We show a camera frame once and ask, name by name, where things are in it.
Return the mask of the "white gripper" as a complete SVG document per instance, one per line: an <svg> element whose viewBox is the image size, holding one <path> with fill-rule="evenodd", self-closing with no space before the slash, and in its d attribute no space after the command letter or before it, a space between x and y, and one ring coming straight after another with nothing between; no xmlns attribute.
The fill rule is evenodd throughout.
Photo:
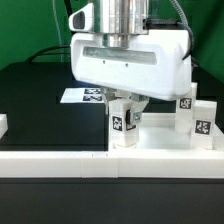
<svg viewBox="0 0 224 224"><path fill-rule="evenodd" d="M139 124L148 97L172 101L190 91L188 43L185 30L151 30L133 36L127 49L106 48L100 35L77 33L71 40L72 72L78 81L103 86L106 105L116 99L115 89L135 93L127 123Z"/></svg>

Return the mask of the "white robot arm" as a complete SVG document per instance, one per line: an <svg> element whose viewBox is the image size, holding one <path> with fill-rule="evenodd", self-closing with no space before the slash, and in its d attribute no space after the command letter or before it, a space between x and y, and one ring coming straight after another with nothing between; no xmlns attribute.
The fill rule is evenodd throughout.
<svg viewBox="0 0 224 224"><path fill-rule="evenodd" d="M151 97L172 101L190 90L193 34L178 1L169 1L178 21L151 18L150 0L90 0L69 17L74 77L101 86L107 102L130 93L129 124Z"/></svg>

